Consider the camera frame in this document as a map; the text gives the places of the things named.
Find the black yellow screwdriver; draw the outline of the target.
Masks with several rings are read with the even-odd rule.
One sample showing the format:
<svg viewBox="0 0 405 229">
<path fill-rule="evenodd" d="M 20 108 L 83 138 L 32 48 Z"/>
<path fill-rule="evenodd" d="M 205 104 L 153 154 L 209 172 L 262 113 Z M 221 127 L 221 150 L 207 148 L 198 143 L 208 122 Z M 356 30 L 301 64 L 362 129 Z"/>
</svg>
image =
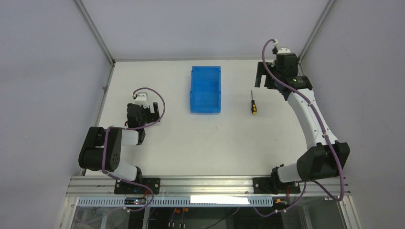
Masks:
<svg viewBox="0 0 405 229">
<path fill-rule="evenodd" d="M 255 100 L 254 100 L 252 90 L 251 90 L 251 113 L 254 114 L 254 115 L 257 113 L 257 107 L 256 107 L 256 103 L 255 103 Z"/>
</svg>

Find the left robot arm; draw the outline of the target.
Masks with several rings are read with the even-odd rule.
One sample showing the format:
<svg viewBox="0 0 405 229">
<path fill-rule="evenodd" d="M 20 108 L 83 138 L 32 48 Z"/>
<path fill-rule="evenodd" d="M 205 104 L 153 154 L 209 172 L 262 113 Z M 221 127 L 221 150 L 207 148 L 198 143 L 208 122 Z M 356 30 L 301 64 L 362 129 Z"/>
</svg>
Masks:
<svg viewBox="0 0 405 229">
<path fill-rule="evenodd" d="M 118 179 L 143 184 L 143 175 L 139 167 L 130 165 L 121 159 L 123 146 L 139 146 L 143 143 L 148 124 L 160 118 L 157 102 L 149 105 L 127 104 L 127 126 L 89 128 L 83 146 L 79 153 L 78 164 L 82 169 L 101 171 L 111 174 Z"/>
</svg>

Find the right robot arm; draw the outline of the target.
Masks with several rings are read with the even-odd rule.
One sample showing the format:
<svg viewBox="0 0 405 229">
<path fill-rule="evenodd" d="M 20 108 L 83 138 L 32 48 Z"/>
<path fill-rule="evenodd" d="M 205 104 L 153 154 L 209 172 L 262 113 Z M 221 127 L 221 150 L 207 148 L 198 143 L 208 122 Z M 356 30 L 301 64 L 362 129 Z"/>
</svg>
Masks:
<svg viewBox="0 0 405 229">
<path fill-rule="evenodd" d="M 342 169 L 350 154 L 347 143 L 340 142 L 327 126 L 315 101 L 313 86 L 305 75 L 298 75 L 298 58 L 294 53 L 279 53 L 272 62 L 258 62 L 255 87 L 279 91 L 291 106 L 302 128 L 307 151 L 288 166 L 272 169 L 269 179 L 259 182 L 266 192 L 279 194 L 296 182 L 342 178 Z"/>
</svg>

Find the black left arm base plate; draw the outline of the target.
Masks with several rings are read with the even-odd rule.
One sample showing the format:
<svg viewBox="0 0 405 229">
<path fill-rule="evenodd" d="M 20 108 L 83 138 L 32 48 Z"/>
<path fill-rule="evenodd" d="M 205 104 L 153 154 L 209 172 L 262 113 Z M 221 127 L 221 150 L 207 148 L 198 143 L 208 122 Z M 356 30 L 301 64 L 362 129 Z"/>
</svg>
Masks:
<svg viewBox="0 0 405 229">
<path fill-rule="evenodd" d="M 143 183 L 142 185 L 148 186 L 153 194 L 157 195 L 160 193 L 160 182 L 161 179 L 158 177 L 147 177 L 143 178 Z M 148 191 L 147 188 L 138 186 L 138 185 L 133 185 L 129 184 L 127 182 L 118 182 L 116 181 L 115 187 L 114 187 L 114 194 L 116 195 L 140 195 L 144 194 L 146 191 Z"/>
</svg>

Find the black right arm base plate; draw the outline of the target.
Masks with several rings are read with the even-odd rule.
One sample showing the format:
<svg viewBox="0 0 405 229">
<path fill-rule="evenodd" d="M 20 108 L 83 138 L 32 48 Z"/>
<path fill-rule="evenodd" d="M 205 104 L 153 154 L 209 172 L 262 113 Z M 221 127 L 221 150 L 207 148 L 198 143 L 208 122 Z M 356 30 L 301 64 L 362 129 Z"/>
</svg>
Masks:
<svg viewBox="0 0 405 229">
<path fill-rule="evenodd" d="M 254 177 L 253 189 L 255 194 L 298 194 L 301 192 L 300 186 L 294 182 L 283 183 L 277 177 Z"/>
</svg>

